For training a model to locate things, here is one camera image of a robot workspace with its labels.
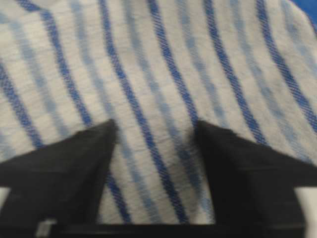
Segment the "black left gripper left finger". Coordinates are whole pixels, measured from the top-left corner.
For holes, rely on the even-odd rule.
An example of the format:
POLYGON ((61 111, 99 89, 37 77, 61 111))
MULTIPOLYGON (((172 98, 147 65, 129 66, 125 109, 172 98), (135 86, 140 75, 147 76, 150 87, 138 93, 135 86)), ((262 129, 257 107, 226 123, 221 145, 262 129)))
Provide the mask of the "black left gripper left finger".
POLYGON ((0 235, 46 238, 53 225, 96 224, 115 147, 110 119, 0 165, 0 235))

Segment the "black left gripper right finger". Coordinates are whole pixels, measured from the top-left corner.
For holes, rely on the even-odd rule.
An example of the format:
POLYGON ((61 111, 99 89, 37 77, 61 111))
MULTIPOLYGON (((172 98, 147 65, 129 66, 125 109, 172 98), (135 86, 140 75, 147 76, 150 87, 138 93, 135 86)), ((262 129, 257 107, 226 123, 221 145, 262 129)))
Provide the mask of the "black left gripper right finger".
POLYGON ((197 121, 222 238, 314 238, 317 235, 317 168, 233 131, 197 121))

